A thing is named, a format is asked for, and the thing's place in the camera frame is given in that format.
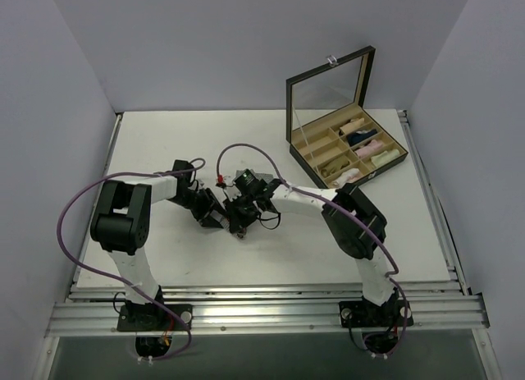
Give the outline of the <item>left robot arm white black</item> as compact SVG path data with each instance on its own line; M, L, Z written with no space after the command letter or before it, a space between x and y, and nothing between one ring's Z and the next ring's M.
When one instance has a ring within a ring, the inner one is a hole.
M170 172L138 180L111 179L103 183L90 226L98 242L126 279L127 313L147 330L164 324L166 310L162 289L148 264L145 244L149 235L151 207L169 201L189 210L204 228L224 229L226 211L209 188L198 182L194 164L176 160Z

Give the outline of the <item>grey striped underwear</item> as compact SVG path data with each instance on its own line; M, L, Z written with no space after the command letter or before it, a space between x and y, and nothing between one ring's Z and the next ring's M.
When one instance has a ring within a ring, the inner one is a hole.
M271 180L267 179L268 177L272 176L268 174L257 174L253 170L245 169L240 171L236 176L220 175L217 178L217 187L222 189L225 199L235 199L241 195L267 198L266 195L269 193L269 184L271 183ZM273 213L264 213L262 218L262 222L259 223L267 229L270 229L270 227L265 226L265 222L277 220L274 228L277 228L281 222L281 215L276 211L274 206ZM234 236L242 239L246 233L247 231L243 235L239 234Z

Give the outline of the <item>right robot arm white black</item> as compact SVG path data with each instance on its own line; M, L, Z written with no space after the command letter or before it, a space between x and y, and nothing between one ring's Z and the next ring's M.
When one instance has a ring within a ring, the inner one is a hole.
M217 178L232 233L241 233L264 213L277 217L298 214L325 222L337 246L357 264L361 277L364 314L381 325L394 314L391 277L399 268L384 245L386 218L355 185L314 189L275 178L269 182L246 170L236 178Z

